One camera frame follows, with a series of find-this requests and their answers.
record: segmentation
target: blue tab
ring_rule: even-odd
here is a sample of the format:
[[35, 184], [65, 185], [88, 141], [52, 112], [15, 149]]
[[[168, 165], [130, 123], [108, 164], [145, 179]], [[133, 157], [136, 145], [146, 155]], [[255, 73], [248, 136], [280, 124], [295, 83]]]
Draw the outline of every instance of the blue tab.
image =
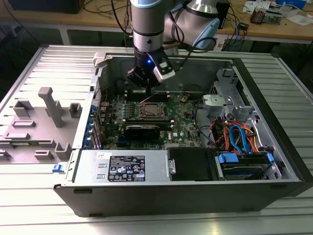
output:
[[274, 157], [271, 153], [268, 153], [268, 160], [270, 161], [270, 163], [274, 162]]
[[238, 163], [239, 159], [235, 153], [222, 153], [219, 155], [220, 163]]
[[62, 172], [64, 172], [63, 166], [60, 165], [60, 164], [54, 165], [52, 172], [53, 173], [62, 173]]
[[94, 120], [92, 118], [88, 118], [88, 124], [93, 124]]
[[83, 144], [84, 144], [84, 145], [89, 145], [89, 144], [90, 144], [90, 141], [88, 141], [88, 140], [83, 140]]
[[90, 107], [90, 109], [93, 110], [93, 111], [96, 111], [96, 110], [97, 110], [97, 107], [92, 104], [91, 107]]
[[220, 161], [221, 164], [225, 162], [225, 161], [224, 161], [224, 158], [223, 158], [223, 156], [222, 156], [222, 154], [219, 155], [219, 161]]
[[90, 126], [90, 125], [87, 124], [87, 125], [86, 125], [86, 129], [87, 129], [87, 130], [92, 130], [92, 126]]

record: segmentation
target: circuit board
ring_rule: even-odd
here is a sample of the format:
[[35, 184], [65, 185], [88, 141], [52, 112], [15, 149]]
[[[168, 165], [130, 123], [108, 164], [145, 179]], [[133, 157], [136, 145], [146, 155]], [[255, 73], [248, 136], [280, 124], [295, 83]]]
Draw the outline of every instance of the circuit board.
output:
[[[127, 102], [116, 96], [109, 101], [103, 122], [103, 149], [166, 149], [168, 147], [200, 147], [201, 140], [193, 122], [193, 101], [181, 102], [181, 94], [171, 94], [168, 102]], [[157, 140], [126, 140], [126, 125], [159, 126]]]

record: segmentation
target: computer case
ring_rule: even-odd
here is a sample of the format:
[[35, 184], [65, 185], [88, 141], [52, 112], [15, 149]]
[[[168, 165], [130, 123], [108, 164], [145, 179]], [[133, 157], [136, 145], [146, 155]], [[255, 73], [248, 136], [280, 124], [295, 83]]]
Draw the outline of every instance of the computer case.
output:
[[12, 8], [19, 11], [48, 11], [78, 14], [85, 0], [9, 0]]

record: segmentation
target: white sticker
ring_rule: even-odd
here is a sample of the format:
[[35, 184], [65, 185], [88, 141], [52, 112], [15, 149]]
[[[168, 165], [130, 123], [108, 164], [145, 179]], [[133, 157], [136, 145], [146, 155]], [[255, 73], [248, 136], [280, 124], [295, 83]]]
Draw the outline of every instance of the white sticker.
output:
[[97, 152], [97, 159], [110, 159], [112, 153]]

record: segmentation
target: blue cable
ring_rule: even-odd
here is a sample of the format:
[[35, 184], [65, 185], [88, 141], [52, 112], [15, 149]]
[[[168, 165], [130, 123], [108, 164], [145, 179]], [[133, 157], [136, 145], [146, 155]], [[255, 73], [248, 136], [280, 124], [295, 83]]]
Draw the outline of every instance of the blue cable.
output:
[[247, 152], [248, 154], [251, 154], [251, 150], [250, 150], [250, 147], [249, 147], [249, 144], [246, 142], [246, 134], [245, 134], [245, 131], [238, 125], [233, 125], [230, 130], [229, 130], [229, 139], [230, 139], [230, 142], [231, 144], [234, 146], [234, 148], [236, 148], [239, 152], [239, 154], [242, 154], [242, 150], [240, 149], [240, 147], [238, 147], [234, 141], [234, 137], [233, 137], [233, 131], [235, 128], [238, 128], [240, 133], [241, 133], [241, 136], [242, 136], [242, 139], [243, 139], [243, 144], [244, 144], [244, 148], [245, 148], [245, 152]]
[[235, 43], [234, 45], [232, 46], [231, 50], [230, 51], [233, 51], [233, 49], [235, 48], [235, 46], [237, 45], [237, 42], [238, 42], [238, 37], [239, 37], [239, 29], [238, 29], [238, 25], [236, 24], [236, 22], [232, 19], [229, 19], [231, 22], [234, 23], [234, 25], [236, 26], [236, 39], [235, 39]]

